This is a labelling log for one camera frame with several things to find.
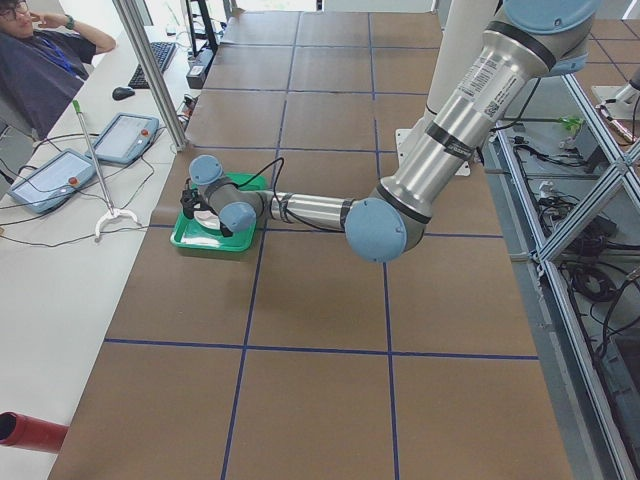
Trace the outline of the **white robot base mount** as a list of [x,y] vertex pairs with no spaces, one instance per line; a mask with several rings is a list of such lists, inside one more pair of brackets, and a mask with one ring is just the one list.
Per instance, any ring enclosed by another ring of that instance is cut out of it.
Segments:
[[433,123],[445,113],[445,104],[473,62],[472,54],[465,52],[467,35],[473,32],[473,22],[465,17],[472,12],[473,1],[452,1],[443,31],[431,87],[424,114],[411,129],[395,131],[396,151],[400,166],[411,162],[440,160],[444,153],[441,142],[433,137],[441,127]]

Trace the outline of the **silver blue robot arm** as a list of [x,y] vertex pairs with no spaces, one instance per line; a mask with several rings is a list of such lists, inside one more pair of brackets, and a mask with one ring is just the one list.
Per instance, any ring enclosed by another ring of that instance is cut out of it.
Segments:
[[528,81],[581,69],[597,1],[505,1],[482,33],[482,49],[430,121],[420,120],[402,143],[396,172],[363,199],[275,190],[243,191],[211,155],[196,157],[181,205],[217,217],[224,236],[263,216],[342,232],[351,249],[388,262],[414,248],[432,218],[432,204],[469,160]]

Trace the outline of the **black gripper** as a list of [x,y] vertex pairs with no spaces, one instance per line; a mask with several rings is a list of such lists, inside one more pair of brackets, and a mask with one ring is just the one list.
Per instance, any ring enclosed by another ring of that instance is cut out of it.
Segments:
[[[196,211],[210,210],[210,206],[205,202],[205,199],[199,193],[197,187],[192,183],[190,179],[185,180],[180,203],[182,206],[183,215],[188,220],[194,219],[194,213]],[[220,232],[224,238],[233,236],[233,232],[223,223],[220,224]]]

